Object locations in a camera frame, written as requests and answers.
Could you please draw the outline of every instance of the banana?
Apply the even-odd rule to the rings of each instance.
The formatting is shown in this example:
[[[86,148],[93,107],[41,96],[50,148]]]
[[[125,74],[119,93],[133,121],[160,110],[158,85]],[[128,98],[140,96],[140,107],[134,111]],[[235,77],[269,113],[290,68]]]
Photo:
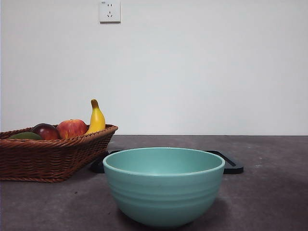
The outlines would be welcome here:
[[[90,120],[90,126],[86,134],[94,133],[100,130],[104,130],[106,127],[105,117],[98,107],[96,99],[91,100],[92,115]]]

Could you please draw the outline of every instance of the mango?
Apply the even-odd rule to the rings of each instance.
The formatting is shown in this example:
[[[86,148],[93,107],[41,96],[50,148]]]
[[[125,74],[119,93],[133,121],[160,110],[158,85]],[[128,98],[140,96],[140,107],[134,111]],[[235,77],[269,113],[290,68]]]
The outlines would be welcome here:
[[[8,139],[28,139],[28,140],[42,140],[43,138],[38,135],[35,134],[34,132],[31,131],[25,131],[25,132],[21,132],[15,135],[10,136]]]

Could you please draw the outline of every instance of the red apple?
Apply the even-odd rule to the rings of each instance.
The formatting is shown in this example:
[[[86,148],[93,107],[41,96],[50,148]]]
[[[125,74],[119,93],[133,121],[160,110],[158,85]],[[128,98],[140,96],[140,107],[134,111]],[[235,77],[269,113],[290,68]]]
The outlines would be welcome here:
[[[55,128],[55,126],[51,124],[37,124],[35,127],[31,129],[32,132],[38,134],[44,140],[57,140],[60,139],[60,135]]]
[[[61,139],[67,139],[85,134],[88,128],[81,119],[69,119],[62,121],[57,126],[57,130]]]

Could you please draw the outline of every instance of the basket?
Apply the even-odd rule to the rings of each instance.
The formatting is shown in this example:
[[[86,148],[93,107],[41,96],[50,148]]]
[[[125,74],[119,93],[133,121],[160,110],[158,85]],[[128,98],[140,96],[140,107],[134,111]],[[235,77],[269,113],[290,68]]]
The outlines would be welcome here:
[[[103,156],[118,127],[106,124],[102,131],[62,140],[6,140],[31,129],[0,133],[0,180],[64,181]]]

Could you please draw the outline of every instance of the banana stem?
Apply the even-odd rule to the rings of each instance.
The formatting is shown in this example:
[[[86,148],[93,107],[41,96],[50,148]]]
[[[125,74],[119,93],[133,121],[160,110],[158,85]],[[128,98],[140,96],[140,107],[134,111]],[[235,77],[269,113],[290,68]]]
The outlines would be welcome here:
[[[97,108],[98,107],[97,100],[96,99],[91,100],[91,105],[92,105],[92,108]]]

